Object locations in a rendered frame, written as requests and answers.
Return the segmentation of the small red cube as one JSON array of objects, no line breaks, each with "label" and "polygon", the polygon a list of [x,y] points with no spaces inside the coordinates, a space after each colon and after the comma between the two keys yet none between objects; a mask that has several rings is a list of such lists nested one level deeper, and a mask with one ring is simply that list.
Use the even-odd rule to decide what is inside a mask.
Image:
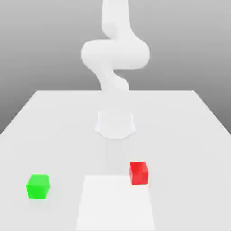
[{"label": "small red cube", "polygon": [[131,162],[129,175],[132,185],[147,185],[149,171],[146,162]]}]

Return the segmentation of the small green cube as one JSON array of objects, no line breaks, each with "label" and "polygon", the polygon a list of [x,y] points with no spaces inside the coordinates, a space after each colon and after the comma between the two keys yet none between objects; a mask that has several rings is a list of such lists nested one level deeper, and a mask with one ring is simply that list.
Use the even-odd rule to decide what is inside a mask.
[{"label": "small green cube", "polygon": [[30,199],[45,199],[50,189],[49,176],[47,174],[31,174],[26,189]]}]

